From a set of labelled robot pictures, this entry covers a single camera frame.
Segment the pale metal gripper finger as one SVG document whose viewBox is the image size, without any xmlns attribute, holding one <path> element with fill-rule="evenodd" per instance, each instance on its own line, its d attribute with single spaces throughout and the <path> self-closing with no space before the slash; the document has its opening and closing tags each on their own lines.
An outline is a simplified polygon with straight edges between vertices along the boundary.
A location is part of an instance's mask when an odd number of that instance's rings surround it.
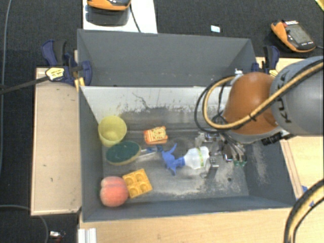
<svg viewBox="0 0 324 243">
<path fill-rule="evenodd" d="M 215 157 L 210 157 L 206 163 L 206 178 L 207 179 L 214 179 L 216 172 L 219 168 L 219 164 Z"/>
<path fill-rule="evenodd" d="M 199 133 L 194 140 L 195 146 L 202 146 L 204 143 L 211 143 L 212 139 L 206 133 Z"/>
</svg>

